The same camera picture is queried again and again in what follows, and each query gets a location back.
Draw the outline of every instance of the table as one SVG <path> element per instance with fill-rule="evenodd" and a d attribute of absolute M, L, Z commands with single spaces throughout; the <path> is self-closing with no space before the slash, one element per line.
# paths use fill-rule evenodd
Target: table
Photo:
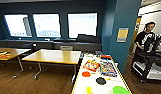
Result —
<path fill-rule="evenodd" d="M 73 64 L 74 72 L 76 74 L 76 65 L 78 64 L 80 54 L 81 54 L 81 51 L 62 51 L 62 50 L 41 49 L 29 56 L 26 56 L 22 60 L 38 62 L 39 72 L 35 74 L 35 79 L 37 80 L 37 75 L 42 71 L 40 62 Z"/>
<path fill-rule="evenodd" d="M 15 57 L 17 57 L 17 59 L 18 59 L 21 71 L 18 72 L 17 74 L 15 74 L 12 78 L 16 78 L 18 74 L 23 72 L 23 66 L 22 66 L 21 60 L 19 58 L 19 55 L 23 54 L 25 52 L 28 52 L 28 51 L 30 51 L 30 49 L 0 48 L 0 52 L 10 52 L 10 56 L 5 57 L 5 58 L 0 57 L 0 60 L 10 60 Z"/>
<path fill-rule="evenodd" d="M 125 89 L 127 89 L 128 91 L 130 91 L 130 89 L 128 88 L 126 82 L 124 81 L 121 73 L 119 72 L 117 66 L 115 65 L 113 59 L 110 60 L 110 62 L 113 64 L 113 66 L 115 67 L 115 70 L 117 71 L 117 77 L 104 76 L 104 75 L 101 75 L 100 72 L 96 72 L 95 74 L 91 74 L 90 77 L 83 77 L 82 73 L 84 71 L 88 71 L 91 73 L 91 71 L 84 69 L 83 65 L 88 60 L 92 60 L 92 59 L 95 59 L 95 61 L 97 61 L 97 62 L 100 62 L 100 60 L 101 60 L 100 58 L 97 58 L 95 55 L 91 58 L 89 58 L 88 55 L 84 56 L 71 94 L 87 94 L 86 93 L 87 87 L 91 87 L 91 90 L 93 92 L 91 94 L 113 94 L 112 90 L 113 90 L 113 87 L 115 87 L 115 86 L 121 86 L 121 87 L 124 87 Z M 99 85 L 96 82 L 96 79 L 98 77 L 102 77 L 104 79 L 109 78 L 109 80 L 106 81 L 106 84 Z"/>

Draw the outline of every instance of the red circle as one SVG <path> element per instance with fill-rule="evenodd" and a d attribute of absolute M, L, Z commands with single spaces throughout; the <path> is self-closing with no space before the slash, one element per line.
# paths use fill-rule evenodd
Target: red circle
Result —
<path fill-rule="evenodd" d="M 90 77 L 90 73 L 89 73 L 88 71 L 84 71 L 84 72 L 82 73 L 82 76 L 83 76 L 83 77 Z"/>

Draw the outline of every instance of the ceiling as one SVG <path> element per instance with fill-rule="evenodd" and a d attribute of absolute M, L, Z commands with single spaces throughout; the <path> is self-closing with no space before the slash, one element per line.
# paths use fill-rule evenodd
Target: ceiling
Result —
<path fill-rule="evenodd" d="M 37 2 L 37 1 L 71 1 L 71 0 L 0 0 L 0 3 L 12 3 L 12 2 Z M 142 0 L 141 7 L 151 5 L 161 0 Z"/>
<path fill-rule="evenodd" d="M 142 0 L 141 7 L 151 5 L 157 2 L 160 2 L 161 0 Z"/>

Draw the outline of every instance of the chair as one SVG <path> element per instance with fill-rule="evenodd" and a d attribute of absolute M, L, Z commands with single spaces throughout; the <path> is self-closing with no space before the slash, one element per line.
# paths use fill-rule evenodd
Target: chair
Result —
<path fill-rule="evenodd" d="M 20 57 L 28 56 L 29 54 L 31 54 L 31 53 L 34 52 L 33 43 L 24 44 L 22 48 L 23 49 L 31 49 L 31 50 L 29 52 L 26 52 L 26 53 L 21 54 Z"/>

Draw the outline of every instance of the blue wall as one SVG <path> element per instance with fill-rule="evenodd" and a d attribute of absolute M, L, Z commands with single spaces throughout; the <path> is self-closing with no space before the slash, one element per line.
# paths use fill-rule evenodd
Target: blue wall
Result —
<path fill-rule="evenodd" d="M 68 13 L 98 13 L 97 36 L 102 33 L 102 21 L 104 12 L 104 0 L 75 0 L 61 2 L 30 2 L 30 3 L 6 3 L 0 4 L 0 31 L 4 39 L 18 39 L 11 37 L 4 22 L 5 14 L 28 14 L 32 31 L 32 38 L 22 37 L 26 40 L 44 40 L 37 38 L 32 15 L 34 13 L 58 13 L 60 16 L 60 30 L 62 38 L 68 38 Z"/>
<path fill-rule="evenodd" d="M 102 31 L 104 54 L 110 54 L 124 71 L 141 0 L 107 0 Z M 119 28 L 129 28 L 126 42 L 118 43 Z"/>

